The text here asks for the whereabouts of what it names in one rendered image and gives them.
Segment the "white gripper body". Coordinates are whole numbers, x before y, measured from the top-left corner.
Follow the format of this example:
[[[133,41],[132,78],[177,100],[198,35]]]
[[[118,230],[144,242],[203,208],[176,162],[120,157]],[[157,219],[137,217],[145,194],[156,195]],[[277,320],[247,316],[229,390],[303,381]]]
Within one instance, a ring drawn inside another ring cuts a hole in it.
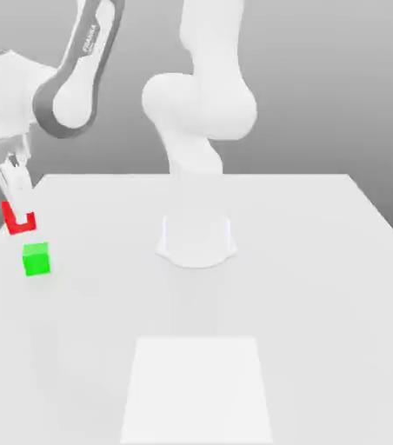
[[[8,201],[19,202],[32,190],[30,172],[25,160],[7,155],[0,163],[0,188]]]

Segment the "small red cube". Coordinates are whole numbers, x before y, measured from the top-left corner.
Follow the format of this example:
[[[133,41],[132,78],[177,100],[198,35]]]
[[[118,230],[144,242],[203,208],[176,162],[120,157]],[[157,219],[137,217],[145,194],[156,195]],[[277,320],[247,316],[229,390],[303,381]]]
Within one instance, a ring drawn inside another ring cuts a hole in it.
[[[18,223],[16,216],[8,201],[1,202],[4,223],[11,235],[24,233],[37,229],[36,216],[34,212],[27,214],[26,222]]]

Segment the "small green cube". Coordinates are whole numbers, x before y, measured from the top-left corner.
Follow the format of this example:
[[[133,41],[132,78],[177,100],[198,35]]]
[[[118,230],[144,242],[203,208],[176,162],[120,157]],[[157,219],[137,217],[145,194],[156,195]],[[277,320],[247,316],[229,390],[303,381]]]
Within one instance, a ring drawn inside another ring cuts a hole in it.
[[[50,252],[47,242],[24,244],[22,258],[25,275],[38,276],[50,273]]]

